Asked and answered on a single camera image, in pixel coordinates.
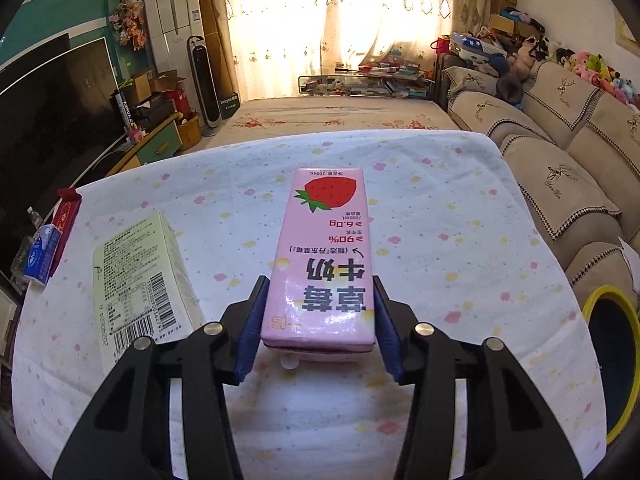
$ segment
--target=blue box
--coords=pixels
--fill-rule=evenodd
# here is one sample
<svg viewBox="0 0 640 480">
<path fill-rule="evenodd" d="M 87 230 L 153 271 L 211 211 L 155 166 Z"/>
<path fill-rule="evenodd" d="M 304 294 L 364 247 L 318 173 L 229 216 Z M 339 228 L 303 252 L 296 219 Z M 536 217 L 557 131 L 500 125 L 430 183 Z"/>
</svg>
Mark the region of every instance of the blue box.
<svg viewBox="0 0 640 480">
<path fill-rule="evenodd" d="M 24 264 L 24 277 L 27 280 L 47 285 L 49 269 L 60 241 L 60 235 L 59 229 L 52 224 L 43 225 L 38 229 L 29 251 L 29 257 Z"/>
</svg>

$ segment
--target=polka dot tablecloth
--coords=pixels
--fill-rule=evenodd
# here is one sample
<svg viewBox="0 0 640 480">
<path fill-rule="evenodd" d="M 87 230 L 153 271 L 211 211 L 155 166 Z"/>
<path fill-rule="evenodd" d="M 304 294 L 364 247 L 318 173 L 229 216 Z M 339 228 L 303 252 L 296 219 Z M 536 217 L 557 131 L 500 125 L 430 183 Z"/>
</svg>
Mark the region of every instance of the polka dot tablecloth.
<svg viewBox="0 0 640 480">
<path fill-rule="evenodd" d="M 48 474 L 104 379 L 92 304 L 103 241 L 165 212 L 200 307 L 217 320 L 270 275 L 296 166 L 363 168 L 374 272 L 389 296 L 452 338 L 503 339 L 553 409 L 588 473 L 606 447 L 604 396 L 578 304 L 535 230 L 507 164 L 485 136 L 369 130 L 233 144 L 126 171 L 81 188 L 63 261 L 28 291 L 18 327 L 18 437 Z M 458 388 L 464 405 L 463 384 Z M 377 349 L 357 364 L 285 370 L 264 347 L 226 388 L 247 480 L 393 478 L 411 404 Z M 180 384 L 172 384 L 174 472 L 186 477 Z M 452 475 L 463 472 L 458 413 Z"/>
</svg>

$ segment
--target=barcode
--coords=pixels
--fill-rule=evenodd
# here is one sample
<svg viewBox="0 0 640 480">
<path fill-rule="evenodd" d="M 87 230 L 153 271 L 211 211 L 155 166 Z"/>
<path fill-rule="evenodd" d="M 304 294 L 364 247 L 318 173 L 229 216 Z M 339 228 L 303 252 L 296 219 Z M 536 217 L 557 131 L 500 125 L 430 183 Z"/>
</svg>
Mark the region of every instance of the barcode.
<svg viewBox="0 0 640 480">
<path fill-rule="evenodd" d="M 149 313 L 113 334 L 116 354 L 122 354 L 141 335 L 152 336 L 153 334 L 154 326 L 151 324 L 151 313 Z"/>
<path fill-rule="evenodd" d="M 149 285 L 151 285 L 151 293 L 154 296 L 154 303 L 156 304 L 158 316 L 160 317 L 160 330 L 165 330 L 175 324 L 175 314 L 169 302 L 169 295 L 166 292 L 162 272 L 158 272 L 158 274 L 152 277 L 151 280 L 149 280 Z"/>
</svg>

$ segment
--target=curtain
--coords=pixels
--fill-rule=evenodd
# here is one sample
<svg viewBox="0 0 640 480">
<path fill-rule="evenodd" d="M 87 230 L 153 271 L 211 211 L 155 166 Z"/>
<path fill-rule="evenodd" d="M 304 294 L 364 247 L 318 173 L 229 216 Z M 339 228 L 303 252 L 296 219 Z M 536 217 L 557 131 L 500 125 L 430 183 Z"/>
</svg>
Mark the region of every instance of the curtain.
<svg viewBox="0 0 640 480">
<path fill-rule="evenodd" d="M 355 69 L 391 50 L 430 70 L 431 43 L 477 32 L 487 0 L 213 0 L 243 100 L 298 95 L 298 77 Z"/>
</svg>

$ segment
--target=strawberry milk carton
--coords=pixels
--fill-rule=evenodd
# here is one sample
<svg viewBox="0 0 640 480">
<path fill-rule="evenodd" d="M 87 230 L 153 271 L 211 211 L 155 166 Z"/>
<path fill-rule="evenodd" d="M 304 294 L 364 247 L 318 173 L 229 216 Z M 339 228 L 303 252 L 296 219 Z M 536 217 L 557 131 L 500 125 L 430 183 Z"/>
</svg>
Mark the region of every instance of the strawberry milk carton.
<svg viewBox="0 0 640 480">
<path fill-rule="evenodd" d="M 271 273 L 262 340 L 268 347 L 314 360 L 350 360 L 373 348 L 362 170 L 296 170 Z"/>
</svg>

